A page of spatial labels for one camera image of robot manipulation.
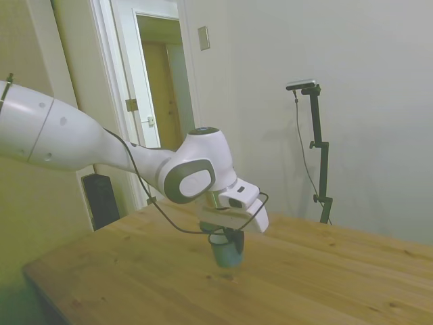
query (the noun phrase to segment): speaker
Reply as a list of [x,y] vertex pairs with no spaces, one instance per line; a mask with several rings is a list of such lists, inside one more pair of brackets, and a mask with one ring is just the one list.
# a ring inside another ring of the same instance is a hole
[[93,229],[98,230],[119,220],[119,210],[114,198],[110,178],[92,174],[84,176],[82,181],[93,215]]

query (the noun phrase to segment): black cable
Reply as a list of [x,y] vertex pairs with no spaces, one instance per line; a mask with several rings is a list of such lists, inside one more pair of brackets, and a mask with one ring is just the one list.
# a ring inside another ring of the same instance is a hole
[[[313,181],[313,179],[312,179],[311,176],[310,176],[309,168],[308,168],[307,165],[306,165],[305,151],[304,151],[304,143],[302,142],[302,137],[301,137],[301,135],[300,135],[300,130],[299,130],[299,117],[298,117],[298,102],[299,102],[299,99],[298,99],[298,96],[296,95],[296,90],[293,90],[293,94],[295,95],[295,104],[296,104],[296,128],[297,128],[297,130],[298,130],[298,136],[299,136],[300,148],[301,148],[301,150],[302,150],[302,159],[304,160],[304,166],[305,166],[306,174],[308,175],[308,177],[309,177],[309,179],[310,179],[310,182],[311,182],[311,185],[312,185],[313,188],[314,188],[314,192],[316,193],[316,197],[319,197],[319,194],[317,193],[316,185],[314,184],[314,181]],[[322,206],[322,209],[323,209],[323,203],[320,202],[320,201],[317,201],[317,202],[320,203],[320,205]],[[328,221],[329,221],[329,224],[332,225],[332,221],[331,221],[330,218],[328,218]]]
[[[137,165],[135,164],[135,160],[133,155],[131,154],[131,151],[128,148],[128,145],[126,144],[126,142],[119,137],[117,134],[107,130],[106,130],[109,134],[111,134],[112,136],[114,136],[117,140],[119,140],[122,145],[125,147],[125,149],[128,152],[129,158],[131,159],[131,162],[134,166],[134,170],[135,170],[135,174],[137,174],[138,176],[138,180],[141,184],[141,187],[143,188],[144,192],[146,193],[146,195],[149,197],[150,201],[152,202],[152,204],[157,208],[158,211],[160,211],[160,213],[164,216],[164,218],[174,227],[176,228],[176,230],[179,230],[180,232],[183,232],[185,234],[194,234],[194,235],[220,235],[220,236],[224,236],[224,233],[220,233],[220,232],[196,232],[193,230],[184,230],[182,228],[180,228],[179,226],[176,225],[176,223],[174,223],[169,217],[168,215],[160,208],[160,206],[156,203],[156,201],[152,198],[152,195],[149,193],[148,189],[146,188],[146,186],[143,183],[143,180],[141,179],[140,176],[140,172],[138,172],[138,168]],[[260,210],[265,206],[266,202],[269,199],[269,195],[264,193],[264,192],[260,192],[261,195],[265,196],[266,199],[263,201],[262,205],[260,206],[260,208],[258,208],[258,210],[255,212],[255,214],[253,214],[253,216],[251,216],[251,218],[249,218],[249,220],[247,222],[245,222],[245,224],[243,224],[242,227],[236,229],[235,231],[241,231],[243,230],[251,221],[254,220],[254,218],[258,215],[258,213],[260,212]]]

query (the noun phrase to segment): wall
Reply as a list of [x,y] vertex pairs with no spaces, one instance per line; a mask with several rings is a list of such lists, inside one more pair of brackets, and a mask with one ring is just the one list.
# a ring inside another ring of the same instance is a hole
[[[190,69],[188,77],[195,79],[195,87],[190,89],[194,120],[200,127],[216,127],[220,129],[231,149],[233,163],[237,174],[246,179],[244,173],[244,155],[240,138],[240,124],[242,116],[235,100],[235,79],[233,71],[229,30],[229,4],[230,1],[221,0],[179,0],[179,20],[182,35],[188,35],[190,44],[184,42],[187,67]],[[197,29],[208,27],[210,49],[200,51]],[[188,58],[192,56],[193,65]]]
[[[104,59],[88,0],[54,1],[54,14],[62,39],[78,107],[103,127],[120,133]],[[96,165],[97,173],[110,177],[120,216],[135,211],[127,172]]]
[[[0,0],[0,78],[76,105],[49,0]],[[0,158],[0,324],[44,324],[22,266],[91,232],[76,173]]]
[[[187,0],[202,118],[239,132],[241,174],[271,196],[269,209],[319,220],[296,135],[289,81],[316,78],[328,194],[335,224],[433,244],[433,3],[415,0]],[[305,145],[309,101],[300,100]],[[319,150],[306,149],[318,182]]]

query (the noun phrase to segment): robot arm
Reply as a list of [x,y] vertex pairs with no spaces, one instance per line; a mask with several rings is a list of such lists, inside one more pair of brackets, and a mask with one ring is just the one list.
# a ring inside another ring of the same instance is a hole
[[[77,171],[93,164],[135,172],[123,143],[95,120],[52,97],[0,81],[0,155],[49,169]],[[257,212],[259,189],[239,178],[221,131],[191,131],[176,151],[125,142],[138,172],[169,200],[199,199],[201,221],[237,229]],[[268,226],[263,207],[245,230]]]

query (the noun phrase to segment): wood grain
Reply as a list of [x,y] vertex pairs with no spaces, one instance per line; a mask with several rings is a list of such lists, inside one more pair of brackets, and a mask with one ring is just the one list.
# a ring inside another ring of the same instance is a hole
[[[198,228],[193,206],[162,204]],[[433,325],[433,247],[270,218],[236,269],[147,207],[25,272],[71,324]]]

